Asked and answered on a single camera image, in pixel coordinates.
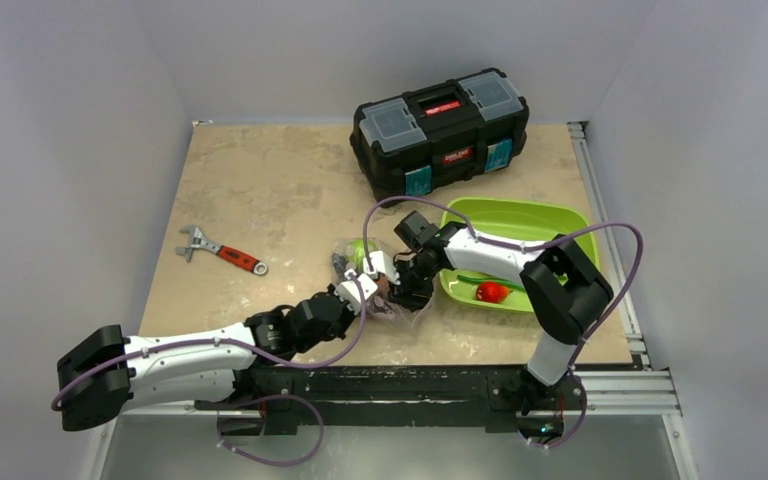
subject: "red vegetable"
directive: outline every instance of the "red vegetable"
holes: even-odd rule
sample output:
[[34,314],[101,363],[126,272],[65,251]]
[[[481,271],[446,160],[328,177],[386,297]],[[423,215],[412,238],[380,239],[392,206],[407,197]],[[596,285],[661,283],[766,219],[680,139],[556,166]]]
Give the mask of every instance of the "red vegetable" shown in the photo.
[[511,293],[508,287],[496,282],[482,282],[475,289],[475,298],[482,302],[501,303]]

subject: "toolbox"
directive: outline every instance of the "toolbox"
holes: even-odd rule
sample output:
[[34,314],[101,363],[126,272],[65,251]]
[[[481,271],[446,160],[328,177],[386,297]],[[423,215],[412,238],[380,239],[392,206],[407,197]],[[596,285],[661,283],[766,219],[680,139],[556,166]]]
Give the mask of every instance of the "toolbox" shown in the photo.
[[528,113],[507,76],[490,68],[359,106],[349,141],[376,200],[421,196],[510,165]]

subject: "transparent plastic bag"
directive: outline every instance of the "transparent plastic bag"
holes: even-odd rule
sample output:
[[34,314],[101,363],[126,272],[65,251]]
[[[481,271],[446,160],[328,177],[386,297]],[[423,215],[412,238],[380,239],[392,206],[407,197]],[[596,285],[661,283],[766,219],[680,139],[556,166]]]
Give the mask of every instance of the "transparent plastic bag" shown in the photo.
[[[388,257],[393,257],[397,250],[377,238],[369,239],[369,251],[383,251]],[[363,240],[360,238],[340,239],[334,245],[331,252],[331,267],[334,272],[334,282],[346,280],[347,270],[362,272],[363,265]],[[386,323],[394,328],[416,334],[422,324],[422,320],[433,308],[434,296],[425,307],[415,312],[391,303],[387,300],[387,279],[383,275],[378,281],[378,293],[371,301],[366,303],[367,319]]]

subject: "toolbox lid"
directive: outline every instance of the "toolbox lid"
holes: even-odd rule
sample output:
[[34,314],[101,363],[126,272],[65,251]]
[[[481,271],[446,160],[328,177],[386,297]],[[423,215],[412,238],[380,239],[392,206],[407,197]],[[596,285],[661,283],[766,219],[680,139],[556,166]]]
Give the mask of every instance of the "toolbox lid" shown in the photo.
[[519,92],[510,80],[498,74],[487,72],[465,78],[458,84],[466,90],[469,99],[478,107],[484,120],[490,121],[521,111]]
[[416,119],[408,111],[404,99],[395,98],[361,111],[366,117],[360,121],[364,138],[370,145],[378,140],[384,152],[425,140],[425,133],[416,125]]

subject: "tabletop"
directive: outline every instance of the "tabletop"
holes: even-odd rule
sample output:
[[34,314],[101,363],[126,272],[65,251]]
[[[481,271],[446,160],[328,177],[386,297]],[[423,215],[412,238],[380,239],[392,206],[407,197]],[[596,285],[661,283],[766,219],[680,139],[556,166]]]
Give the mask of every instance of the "tabletop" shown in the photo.
[[[349,145],[349,125],[196,126],[151,285],[140,335],[213,330],[280,304],[324,291],[334,281],[331,252],[361,235],[374,199]],[[529,125],[523,153],[510,167],[440,188],[427,198],[447,204],[462,196],[533,200],[571,207],[592,218],[565,125]],[[439,224],[441,212],[418,203],[379,209],[370,237],[400,247],[393,233],[412,210]],[[206,251],[192,261],[175,254],[179,229],[196,224],[212,240],[269,265],[255,276]],[[367,322],[342,365],[525,363],[541,333],[532,314],[455,303],[437,289],[419,328]],[[357,332],[354,322],[347,332]],[[300,362],[326,360],[345,341],[323,342]],[[619,314],[593,335],[579,363],[631,360]]]

